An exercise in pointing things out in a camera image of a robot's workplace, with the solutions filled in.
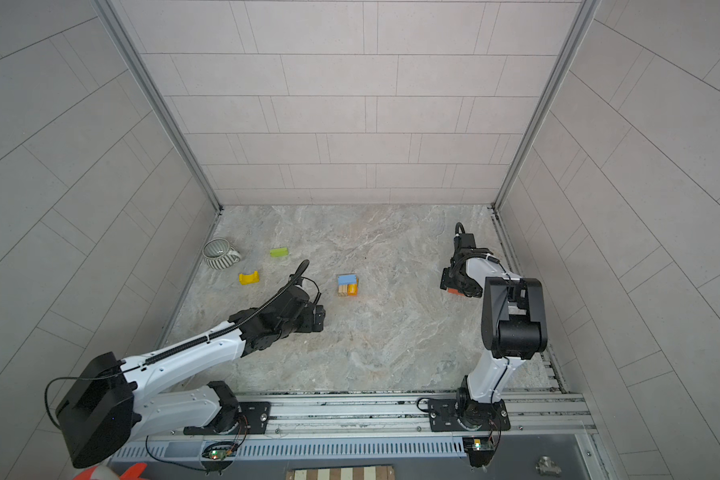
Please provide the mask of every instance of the tiled wall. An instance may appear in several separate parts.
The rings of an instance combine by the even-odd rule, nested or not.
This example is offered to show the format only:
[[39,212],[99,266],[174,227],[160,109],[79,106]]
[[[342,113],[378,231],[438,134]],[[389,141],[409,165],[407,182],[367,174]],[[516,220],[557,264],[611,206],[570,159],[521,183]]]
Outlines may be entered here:
[[224,204],[492,202],[579,6],[113,4]]
[[0,479],[70,477],[46,383],[153,348],[213,216],[89,2],[0,1]]
[[622,478],[720,478],[720,0],[604,0],[501,208]]

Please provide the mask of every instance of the striped wooden board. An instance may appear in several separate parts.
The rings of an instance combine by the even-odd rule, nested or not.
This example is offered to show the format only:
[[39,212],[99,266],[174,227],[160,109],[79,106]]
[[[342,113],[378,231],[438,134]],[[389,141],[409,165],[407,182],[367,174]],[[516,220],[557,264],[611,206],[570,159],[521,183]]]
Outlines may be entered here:
[[286,480],[394,480],[391,466],[289,470]]

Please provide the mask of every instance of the green block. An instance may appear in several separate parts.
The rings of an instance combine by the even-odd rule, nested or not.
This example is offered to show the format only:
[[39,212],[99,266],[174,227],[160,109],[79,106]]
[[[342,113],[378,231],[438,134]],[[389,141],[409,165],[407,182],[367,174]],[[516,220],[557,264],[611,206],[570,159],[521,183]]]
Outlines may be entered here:
[[283,246],[281,248],[273,248],[269,251],[269,255],[272,256],[285,256],[288,255],[288,247]]

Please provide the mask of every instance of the stack of blocks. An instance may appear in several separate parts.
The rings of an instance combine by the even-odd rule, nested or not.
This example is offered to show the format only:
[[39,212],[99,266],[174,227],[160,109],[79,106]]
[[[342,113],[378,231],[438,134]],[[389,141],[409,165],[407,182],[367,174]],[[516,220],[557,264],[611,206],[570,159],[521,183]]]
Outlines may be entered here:
[[358,276],[339,275],[338,276],[338,295],[339,296],[356,296],[358,294]]

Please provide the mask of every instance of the gray marbled surface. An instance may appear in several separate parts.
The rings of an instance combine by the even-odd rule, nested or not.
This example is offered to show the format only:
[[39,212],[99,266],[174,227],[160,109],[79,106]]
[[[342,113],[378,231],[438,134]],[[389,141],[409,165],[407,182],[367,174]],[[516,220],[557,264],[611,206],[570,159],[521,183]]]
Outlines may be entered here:
[[[223,379],[235,392],[455,389],[477,363],[482,299],[440,290],[456,222],[479,247],[504,257],[482,205],[228,206],[216,237],[243,260],[225,270],[205,264],[168,335],[177,342],[267,300],[304,259],[323,292],[325,329],[293,333],[269,349],[205,370],[183,388]],[[287,246],[289,255],[269,250]],[[238,274],[259,271],[241,286]],[[336,295],[336,275],[357,274],[358,296]],[[305,288],[316,292],[309,282]],[[546,387],[538,356],[510,387]]]

